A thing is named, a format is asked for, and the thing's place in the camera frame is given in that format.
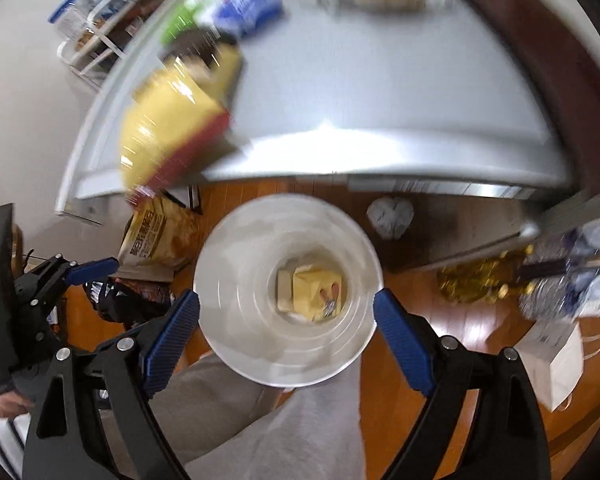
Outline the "person's left hand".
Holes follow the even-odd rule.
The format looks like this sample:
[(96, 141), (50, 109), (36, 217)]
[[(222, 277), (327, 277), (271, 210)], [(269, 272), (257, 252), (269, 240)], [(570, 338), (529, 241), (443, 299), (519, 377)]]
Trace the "person's left hand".
[(27, 413), (33, 403), (17, 391), (0, 394), (0, 418), (13, 418)]

